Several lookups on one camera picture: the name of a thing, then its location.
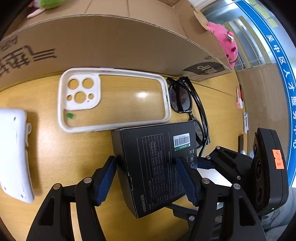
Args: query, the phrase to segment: orange sticker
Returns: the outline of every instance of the orange sticker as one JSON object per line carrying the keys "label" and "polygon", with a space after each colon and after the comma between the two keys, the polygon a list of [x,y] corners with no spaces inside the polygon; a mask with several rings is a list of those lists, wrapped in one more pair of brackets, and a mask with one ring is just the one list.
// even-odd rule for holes
{"label": "orange sticker", "polygon": [[281,157],[281,151],[280,150],[272,150],[274,153],[274,161],[276,163],[277,169],[285,169],[283,159]]}

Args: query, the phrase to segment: sunglasses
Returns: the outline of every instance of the sunglasses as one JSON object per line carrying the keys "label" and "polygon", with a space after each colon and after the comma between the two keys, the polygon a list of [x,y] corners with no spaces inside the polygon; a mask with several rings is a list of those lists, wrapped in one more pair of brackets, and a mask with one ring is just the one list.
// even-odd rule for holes
{"label": "sunglasses", "polygon": [[[202,148],[199,153],[201,156],[205,145],[209,143],[209,138],[207,119],[199,96],[188,77],[181,77],[177,81],[168,77],[167,81],[171,83],[169,95],[172,109],[177,113],[187,113],[189,121],[194,121],[197,149]],[[192,113],[192,98],[198,107],[203,124]]]}

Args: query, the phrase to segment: blue sign with white text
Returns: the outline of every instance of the blue sign with white text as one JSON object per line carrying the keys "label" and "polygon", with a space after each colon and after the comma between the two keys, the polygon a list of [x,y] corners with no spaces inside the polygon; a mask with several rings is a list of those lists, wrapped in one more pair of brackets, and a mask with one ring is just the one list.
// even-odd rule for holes
{"label": "blue sign with white text", "polygon": [[264,19],[244,0],[236,2],[237,6],[250,18],[269,45],[276,60],[280,75],[286,89],[289,111],[290,138],[287,154],[287,169],[289,185],[292,185],[296,172],[296,82],[290,62],[277,37]]}

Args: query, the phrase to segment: pink plush toy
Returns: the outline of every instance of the pink plush toy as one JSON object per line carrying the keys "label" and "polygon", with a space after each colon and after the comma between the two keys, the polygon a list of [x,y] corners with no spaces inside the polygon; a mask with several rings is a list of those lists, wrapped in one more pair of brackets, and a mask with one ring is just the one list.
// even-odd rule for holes
{"label": "pink plush toy", "polygon": [[212,34],[216,36],[226,54],[231,68],[234,68],[234,64],[238,56],[238,49],[234,40],[234,34],[222,25],[212,22],[208,22],[207,30],[210,30]]}

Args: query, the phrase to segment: ugreen box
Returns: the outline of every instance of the ugreen box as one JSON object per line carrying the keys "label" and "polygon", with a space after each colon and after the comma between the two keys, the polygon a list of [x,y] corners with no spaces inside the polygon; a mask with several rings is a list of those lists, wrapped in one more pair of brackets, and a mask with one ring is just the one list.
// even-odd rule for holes
{"label": "ugreen box", "polygon": [[185,195],[174,162],[184,156],[197,168],[193,121],[112,131],[124,200],[136,218]]}

